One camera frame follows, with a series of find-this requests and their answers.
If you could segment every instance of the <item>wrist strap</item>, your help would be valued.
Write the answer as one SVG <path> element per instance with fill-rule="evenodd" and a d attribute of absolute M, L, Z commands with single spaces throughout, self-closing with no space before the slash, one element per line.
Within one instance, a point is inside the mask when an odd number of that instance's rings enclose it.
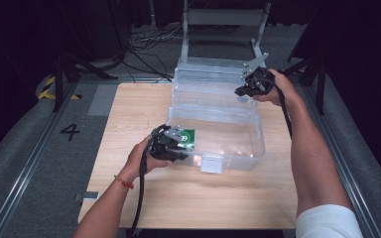
<path fill-rule="evenodd" d="M 123 185 L 123 186 L 126 186 L 126 187 L 129 187 L 131 189 L 134 188 L 134 183 L 131 183 L 131 182 L 126 182 L 124 180 L 122 180 L 122 178 L 120 178 L 119 176 L 114 176 L 114 178 L 118 181 L 120 181 L 120 183 Z"/>

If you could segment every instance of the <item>hand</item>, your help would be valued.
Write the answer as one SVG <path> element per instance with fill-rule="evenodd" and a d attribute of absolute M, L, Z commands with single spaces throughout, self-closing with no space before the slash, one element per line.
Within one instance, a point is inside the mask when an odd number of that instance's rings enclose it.
<path fill-rule="evenodd" d="M 288 101 L 292 101 L 293 98 L 299 97 L 296 89 L 293 87 L 293 84 L 289 81 L 288 78 L 274 69 L 270 68 L 268 70 L 274 74 L 275 83 L 283 91 L 284 96 L 286 97 L 286 104 Z M 277 106 L 281 106 L 280 98 L 275 87 L 271 89 L 271 91 L 266 95 L 254 95 L 253 99 L 260 102 L 270 101 Z"/>
<path fill-rule="evenodd" d="M 128 161 L 119 173 L 119 176 L 125 181 L 132 182 L 139 176 L 139 167 L 141 164 L 142 154 L 147 147 L 148 141 L 150 139 L 151 136 L 147 136 L 142 142 L 135 145 L 129 154 Z M 147 173 L 149 173 L 154 168 L 163 168 L 172 164 L 173 162 L 171 161 L 156 160 L 150 154 L 147 155 Z"/>

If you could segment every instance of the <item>clear plastic storage box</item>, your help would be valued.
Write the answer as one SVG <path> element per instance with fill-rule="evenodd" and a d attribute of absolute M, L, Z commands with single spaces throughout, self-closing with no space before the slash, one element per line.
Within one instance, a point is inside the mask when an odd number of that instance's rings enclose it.
<path fill-rule="evenodd" d="M 194 130 L 194 148 L 179 163 L 221 174 L 226 169 L 250 171 L 264 156 L 257 101 L 234 93 L 244 83 L 242 64 L 226 59 L 178 64 L 167 124 Z"/>

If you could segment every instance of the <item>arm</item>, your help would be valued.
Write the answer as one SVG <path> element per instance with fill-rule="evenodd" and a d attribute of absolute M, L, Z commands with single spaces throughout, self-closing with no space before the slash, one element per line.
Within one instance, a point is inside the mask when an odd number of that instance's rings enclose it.
<path fill-rule="evenodd" d="M 135 145 L 129 154 L 126 165 L 118 174 L 122 180 L 132 183 L 139 176 L 141 156 L 149 139 L 150 137 L 147 137 Z M 148 155 L 148 172 L 154 168 L 166 167 L 171 163 L 170 161 L 156 160 Z M 116 237 L 128 190 L 129 187 L 123 186 L 118 180 L 114 180 L 82 218 L 73 237 Z"/>
<path fill-rule="evenodd" d="M 303 99 L 285 76 L 273 69 L 270 71 L 274 73 L 278 87 L 286 96 L 286 106 L 292 121 L 291 161 L 298 194 L 297 215 L 324 204 L 350 208 L 330 150 Z M 253 98 L 280 105 L 275 89 L 268 95 L 256 95 Z"/>

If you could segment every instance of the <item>number 4 marking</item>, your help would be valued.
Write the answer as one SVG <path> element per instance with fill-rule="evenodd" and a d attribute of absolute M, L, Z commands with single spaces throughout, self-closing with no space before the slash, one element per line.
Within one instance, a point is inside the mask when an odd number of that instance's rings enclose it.
<path fill-rule="evenodd" d="M 76 124 L 70 124 L 70 126 L 64 128 L 63 130 L 61 130 L 61 133 L 65 133 L 65 134 L 69 134 L 69 141 L 72 140 L 72 137 L 73 137 L 73 134 L 75 133 L 79 133 L 79 131 L 75 131 L 76 129 Z"/>

